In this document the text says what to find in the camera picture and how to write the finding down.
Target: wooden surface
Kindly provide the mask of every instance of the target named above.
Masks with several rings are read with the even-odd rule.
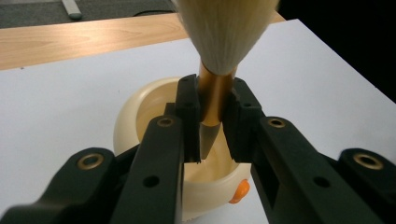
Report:
[[[278,21],[284,19],[275,12]],[[0,70],[187,37],[176,13],[0,29]]]

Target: gold brush ferrule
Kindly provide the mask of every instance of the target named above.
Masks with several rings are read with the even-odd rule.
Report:
[[[201,63],[198,94],[201,102],[201,122],[208,127],[219,125],[227,99],[233,88],[236,67],[229,74],[216,75]]]

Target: metal tip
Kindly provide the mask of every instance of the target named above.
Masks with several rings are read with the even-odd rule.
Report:
[[[200,136],[200,156],[201,160],[205,160],[209,155],[210,149],[218,136],[221,123],[216,126],[206,126],[200,124],[199,136]]]

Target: brass screw insert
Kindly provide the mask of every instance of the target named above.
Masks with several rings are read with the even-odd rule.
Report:
[[[284,128],[286,126],[286,123],[280,119],[269,119],[268,124],[275,128]]]
[[[353,155],[353,160],[358,164],[372,170],[382,170],[384,164],[376,157],[364,153],[356,153]]]
[[[105,160],[105,157],[99,153],[91,153],[81,157],[77,166],[81,170],[91,170],[98,167]]]
[[[163,119],[159,119],[157,121],[157,125],[160,127],[163,127],[163,128],[170,127],[173,125],[173,123],[174,123],[174,121],[169,118],[163,118]]]

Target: orange knob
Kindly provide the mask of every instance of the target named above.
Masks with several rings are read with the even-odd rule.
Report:
[[[241,201],[248,194],[249,190],[250,190],[250,185],[248,181],[246,179],[242,180],[235,191],[235,195],[229,201],[229,203],[239,203],[239,201]]]

